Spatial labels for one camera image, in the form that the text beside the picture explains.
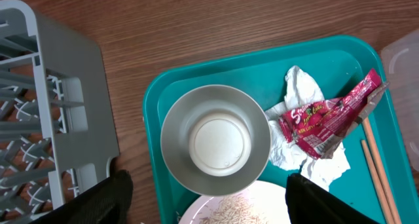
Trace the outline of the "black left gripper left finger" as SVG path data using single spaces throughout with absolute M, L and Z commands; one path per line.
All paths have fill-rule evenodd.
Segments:
M 125 224 L 133 190 L 128 171 L 119 170 L 31 224 Z

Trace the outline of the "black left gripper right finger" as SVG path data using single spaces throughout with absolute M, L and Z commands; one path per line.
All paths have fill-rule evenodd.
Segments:
M 375 224 L 304 176 L 288 176 L 285 201 L 291 224 Z

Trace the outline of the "white plate with rice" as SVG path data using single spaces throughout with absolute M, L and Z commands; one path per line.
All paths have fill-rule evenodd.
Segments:
M 285 188 L 266 181 L 233 195 L 201 196 L 179 220 L 179 224 L 290 222 Z

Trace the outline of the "red snack wrapper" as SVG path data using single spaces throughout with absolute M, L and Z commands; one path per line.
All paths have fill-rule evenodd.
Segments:
M 370 70 L 346 96 L 309 103 L 279 117 L 286 141 L 313 159 L 330 159 L 339 143 L 369 116 L 389 82 Z

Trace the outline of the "white napkin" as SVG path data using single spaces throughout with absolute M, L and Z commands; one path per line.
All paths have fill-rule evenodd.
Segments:
M 288 70 L 285 81 L 284 101 L 265 111 L 272 137 L 269 161 L 283 170 L 298 170 L 302 176 L 328 191 L 332 182 L 350 169 L 345 148 L 340 143 L 331 159 L 315 160 L 294 142 L 286 142 L 279 126 L 279 116 L 291 109 L 321 101 L 324 96 L 317 82 L 296 65 Z

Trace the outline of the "grey metal bowl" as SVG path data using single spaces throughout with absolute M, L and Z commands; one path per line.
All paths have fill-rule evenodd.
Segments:
M 206 174 L 189 155 L 192 127 L 209 113 L 234 115 L 249 130 L 249 159 L 232 175 Z M 271 145 L 270 126 L 259 104 L 245 92 L 221 84 L 201 86 L 182 95 L 168 111 L 160 135 L 162 157 L 171 175 L 188 190 L 206 196 L 230 195 L 251 185 L 265 169 Z

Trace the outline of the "white plastic cup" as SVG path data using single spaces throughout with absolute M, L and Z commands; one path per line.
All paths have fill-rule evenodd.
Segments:
M 209 113 L 189 134 L 189 155 L 204 173 L 223 177 L 238 172 L 251 153 L 247 126 L 228 113 Z

